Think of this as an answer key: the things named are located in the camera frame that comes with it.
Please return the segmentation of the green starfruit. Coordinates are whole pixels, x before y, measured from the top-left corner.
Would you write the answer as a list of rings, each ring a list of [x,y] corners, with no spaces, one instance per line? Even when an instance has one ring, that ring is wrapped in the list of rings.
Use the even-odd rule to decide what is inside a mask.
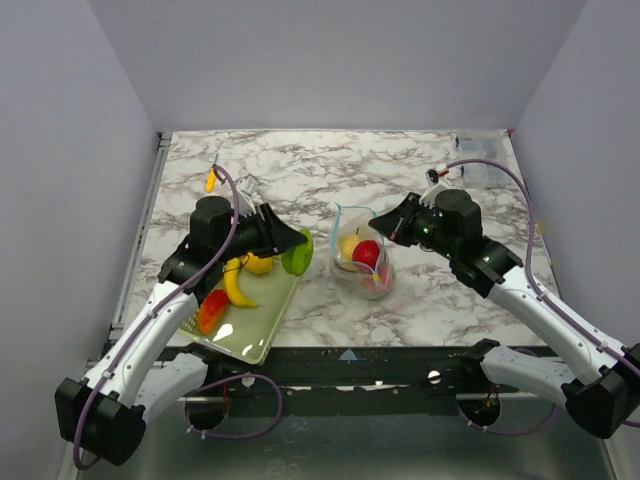
[[[286,273],[294,276],[302,276],[307,271],[314,254],[314,243],[310,230],[303,228],[301,233],[305,236],[306,242],[281,256],[283,269]]]

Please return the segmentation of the red apple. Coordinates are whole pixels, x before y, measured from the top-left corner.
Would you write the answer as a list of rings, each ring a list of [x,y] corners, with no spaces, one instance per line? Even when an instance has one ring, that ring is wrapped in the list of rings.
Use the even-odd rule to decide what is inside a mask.
[[[375,240],[361,241],[353,253],[352,261],[375,269],[381,254],[381,246]]]

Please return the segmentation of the clear zip top bag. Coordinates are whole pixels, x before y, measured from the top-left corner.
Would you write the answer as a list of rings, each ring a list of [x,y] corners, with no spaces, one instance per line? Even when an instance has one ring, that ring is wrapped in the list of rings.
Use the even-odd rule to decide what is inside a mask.
[[[395,276],[384,237],[369,225],[377,217],[370,207],[336,204],[329,243],[336,281],[370,300],[389,294]]]

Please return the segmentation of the yellow pear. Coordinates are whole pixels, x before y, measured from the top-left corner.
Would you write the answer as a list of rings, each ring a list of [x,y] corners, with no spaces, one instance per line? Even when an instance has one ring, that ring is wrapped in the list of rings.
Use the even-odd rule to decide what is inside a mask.
[[[356,228],[353,232],[340,237],[338,242],[338,253],[340,254],[340,260],[342,262],[351,262],[354,250],[360,242],[361,239],[358,228]]]

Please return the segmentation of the red pomegranate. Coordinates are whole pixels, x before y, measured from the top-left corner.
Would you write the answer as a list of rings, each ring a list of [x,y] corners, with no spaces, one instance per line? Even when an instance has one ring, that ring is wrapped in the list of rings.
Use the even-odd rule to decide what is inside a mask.
[[[381,265],[378,271],[363,282],[366,290],[373,297],[384,296],[391,292],[394,286],[395,272],[393,266]]]

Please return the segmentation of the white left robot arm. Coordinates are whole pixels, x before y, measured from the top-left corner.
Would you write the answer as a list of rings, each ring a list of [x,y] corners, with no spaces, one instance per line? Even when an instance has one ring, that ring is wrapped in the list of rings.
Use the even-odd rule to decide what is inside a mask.
[[[214,393],[220,368],[191,353],[162,369],[153,364],[178,328],[221,280],[226,263],[248,253],[283,254],[306,236],[286,225],[267,204],[241,215],[238,201],[197,201],[189,232],[162,265],[144,309],[110,351],[79,381],[64,379],[54,394],[60,434],[73,445],[78,469],[84,452],[113,465],[140,445],[148,423],[182,395]]]

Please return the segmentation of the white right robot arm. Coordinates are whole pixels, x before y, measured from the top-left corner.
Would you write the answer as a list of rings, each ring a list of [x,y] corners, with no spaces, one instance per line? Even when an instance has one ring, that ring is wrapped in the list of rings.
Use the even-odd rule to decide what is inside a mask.
[[[466,352],[459,370],[467,389],[499,384],[535,394],[601,439],[638,408],[638,347],[590,325],[544,289],[514,252],[485,236],[480,206],[465,191],[445,189],[429,200],[410,193],[369,225],[398,245],[446,258],[458,281],[526,324],[559,357],[548,361],[482,340]]]

